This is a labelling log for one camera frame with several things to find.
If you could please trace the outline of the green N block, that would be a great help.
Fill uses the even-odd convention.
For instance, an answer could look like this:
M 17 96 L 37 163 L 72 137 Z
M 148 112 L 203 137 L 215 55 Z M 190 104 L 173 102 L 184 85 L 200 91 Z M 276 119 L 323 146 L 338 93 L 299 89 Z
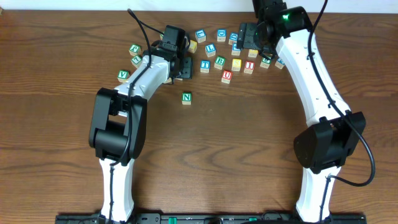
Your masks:
M 190 92 L 182 93 L 182 104 L 183 105 L 191 105 L 192 103 L 192 94 Z

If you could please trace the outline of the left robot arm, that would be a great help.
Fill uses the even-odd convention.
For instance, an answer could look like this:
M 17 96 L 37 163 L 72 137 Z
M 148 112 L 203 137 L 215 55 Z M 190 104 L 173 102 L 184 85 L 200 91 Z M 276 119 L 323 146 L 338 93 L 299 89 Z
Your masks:
M 168 79 L 191 79 L 192 75 L 191 57 L 153 47 L 144 52 L 124 83 L 98 90 L 89 145 L 103 171 L 100 222 L 127 223 L 131 219 L 133 167 L 146 140 L 148 101 Z

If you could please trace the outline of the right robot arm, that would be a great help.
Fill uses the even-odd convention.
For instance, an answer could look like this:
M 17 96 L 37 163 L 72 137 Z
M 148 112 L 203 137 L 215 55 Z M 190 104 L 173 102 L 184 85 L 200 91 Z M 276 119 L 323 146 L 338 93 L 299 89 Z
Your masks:
M 295 204 L 304 223 L 332 221 L 329 202 L 334 181 L 352 155 L 366 126 L 338 93 L 318 51 L 316 23 L 306 10 L 283 1 L 253 1 L 256 23 L 239 26 L 239 49 L 258 50 L 278 58 L 292 77 L 303 105 L 307 128 L 294 139 L 303 167 L 300 196 Z

